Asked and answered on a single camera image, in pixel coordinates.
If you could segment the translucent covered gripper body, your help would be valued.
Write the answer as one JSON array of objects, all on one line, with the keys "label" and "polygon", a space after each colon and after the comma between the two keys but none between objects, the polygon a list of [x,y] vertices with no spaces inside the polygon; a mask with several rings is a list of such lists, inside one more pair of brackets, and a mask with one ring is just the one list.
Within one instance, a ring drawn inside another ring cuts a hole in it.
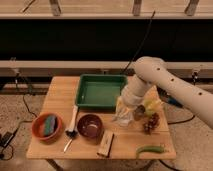
[{"label": "translucent covered gripper body", "polygon": [[146,89],[124,87],[121,91],[121,96],[118,98],[118,114],[127,115],[134,110],[141,104],[145,93]]}]

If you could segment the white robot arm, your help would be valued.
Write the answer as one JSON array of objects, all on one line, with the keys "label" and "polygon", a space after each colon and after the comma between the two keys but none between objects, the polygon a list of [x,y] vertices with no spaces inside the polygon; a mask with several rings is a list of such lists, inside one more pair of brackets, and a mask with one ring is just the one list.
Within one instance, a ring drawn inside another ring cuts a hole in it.
[{"label": "white robot arm", "polygon": [[161,58],[139,58],[134,64],[134,72],[132,79],[121,91],[125,107],[138,106],[151,86],[156,85],[213,129],[213,94],[168,72]]}]

